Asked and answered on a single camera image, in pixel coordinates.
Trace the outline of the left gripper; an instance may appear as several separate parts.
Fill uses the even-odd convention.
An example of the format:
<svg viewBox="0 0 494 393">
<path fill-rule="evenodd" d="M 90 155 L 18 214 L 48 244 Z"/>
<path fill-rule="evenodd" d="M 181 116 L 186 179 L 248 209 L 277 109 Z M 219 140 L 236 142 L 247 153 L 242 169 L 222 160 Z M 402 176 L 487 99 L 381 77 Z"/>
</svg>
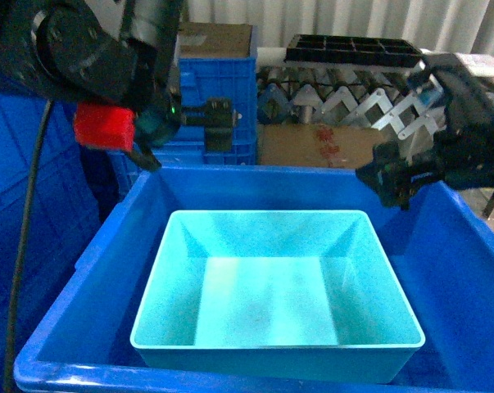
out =
<svg viewBox="0 0 494 393">
<path fill-rule="evenodd" d="M 184 106 L 181 97 L 160 95 L 134 121 L 134 142 L 140 147 L 162 147 L 172 140 L 182 127 L 201 127 L 208 151 L 230 151 L 233 129 L 241 114 L 227 97 L 211 97 L 200 106 Z"/>
</svg>

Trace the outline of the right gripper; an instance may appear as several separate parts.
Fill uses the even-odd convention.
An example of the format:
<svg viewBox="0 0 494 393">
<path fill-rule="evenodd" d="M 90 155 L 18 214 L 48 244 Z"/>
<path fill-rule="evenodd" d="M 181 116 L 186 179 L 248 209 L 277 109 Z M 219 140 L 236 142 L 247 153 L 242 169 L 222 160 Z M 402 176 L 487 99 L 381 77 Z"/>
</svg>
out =
<svg viewBox="0 0 494 393">
<path fill-rule="evenodd" d="M 397 142 L 375 145 L 373 159 L 356 169 L 356 177 L 379 198 L 384 207 L 410 208 L 410 199 L 424 186 L 443 180 L 441 162 L 431 150 L 411 162 L 401 156 Z"/>
</svg>

